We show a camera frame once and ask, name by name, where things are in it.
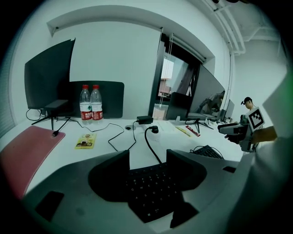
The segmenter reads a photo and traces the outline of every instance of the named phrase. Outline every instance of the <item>white desk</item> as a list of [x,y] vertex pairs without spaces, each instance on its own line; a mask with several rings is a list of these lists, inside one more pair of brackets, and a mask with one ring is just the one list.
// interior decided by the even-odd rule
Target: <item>white desk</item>
[[[54,122],[54,129],[57,130],[64,124],[65,120]],[[101,129],[108,125],[108,123],[118,124],[125,128],[126,125],[131,125],[134,120],[124,119],[104,119],[100,126],[91,124],[87,127],[91,130]],[[7,134],[0,139],[0,151],[19,133],[31,126],[32,121],[26,120],[23,123],[17,125]],[[223,134],[220,134],[217,130],[217,125],[211,125],[212,129],[200,126],[200,137],[195,136],[187,128],[185,128],[184,122],[167,122],[167,121],[154,121],[152,125],[157,125],[161,133],[159,142],[149,140],[150,145],[156,152],[162,162],[166,162],[166,150],[178,149],[185,152],[189,152],[190,149],[194,149],[196,146],[209,145],[217,148],[223,155],[224,159],[232,161],[240,161],[242,157],[242,151],[240,147],[234,143],[229,142],[224,138]],[[188,137],[183,132],[177,130],[175,126],[180,126],[184,130],[187,130],[192,137]],[[36,124],[38,127],[51,129],[51,121],[43,121]],[[157,159],[148,148],[144,139],[144,130],[142,126],[135,123],[135,137],[136,144],[130,149],[130,169],[136,169],[151,165],[158,164]],[[51,151],[38,171],[34,175],[27,192],[34,188],[43,179],[48,177],[54,171],[60,167],[78,162],[81,160],[89,159],[103,154],[114,152],[115,150],[108,143],[108,140],[122,131],[121,128],[114,125],[109,125],[106,129],[96,132],[97,137],[93,149],[74,149],[78,138],[89,131],[86,128],[81,128],[78,123],[68,121],[66,125],[61,129],[61,132],[66,133],[65,137],[60,143]],[[123,134],[111,141],[117,150],[128,149],[133,143],[132,130],[126,130]]]

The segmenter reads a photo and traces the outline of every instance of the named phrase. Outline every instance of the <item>snack package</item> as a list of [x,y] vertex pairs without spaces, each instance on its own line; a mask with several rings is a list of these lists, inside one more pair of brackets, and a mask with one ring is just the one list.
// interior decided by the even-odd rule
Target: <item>snack package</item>
[[93,149],[95,140],[96,134],[83,134],[79,137],[75,149]]

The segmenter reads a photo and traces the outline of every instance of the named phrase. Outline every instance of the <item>keyboard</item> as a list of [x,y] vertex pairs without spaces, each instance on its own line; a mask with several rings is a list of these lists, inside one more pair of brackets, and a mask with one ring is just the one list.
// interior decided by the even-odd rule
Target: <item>keyboard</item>
[[201,156],[206,156],[210,158],[215,158],[215,159],[224,159],[221,155],[219,155],[213,148],[211,148],[209,145],[206,145],[194,152],[193,154],[198,154]]
[[181,193],[167,169],[167,163],[163,163],[129,171],[128,205],[145,223],[173,212],[181,201]]

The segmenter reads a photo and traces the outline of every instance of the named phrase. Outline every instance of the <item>black power adapter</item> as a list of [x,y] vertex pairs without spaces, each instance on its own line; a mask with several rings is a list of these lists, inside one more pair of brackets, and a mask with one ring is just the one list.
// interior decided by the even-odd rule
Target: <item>black power adapter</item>
[[138,116],[137,122],[139,124],[151,124],[154,121],[153,117],[150,116]]

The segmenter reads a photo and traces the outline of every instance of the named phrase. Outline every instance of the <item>water bottle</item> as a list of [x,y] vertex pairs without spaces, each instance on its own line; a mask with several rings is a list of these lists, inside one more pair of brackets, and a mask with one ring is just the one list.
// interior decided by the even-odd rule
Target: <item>water bottle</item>
[[88,85],[82,86],[81,96],[79,99],[79,107],[81,110],[82,123],[88,125],[92,122],[92,108],[90,103],[90,92]]
[[102,111],[102,97],[101,97],[98,85],[92,86],[91,106],[92,106],[92,122],[100,123],[101,120],[103,119],[103,111]]

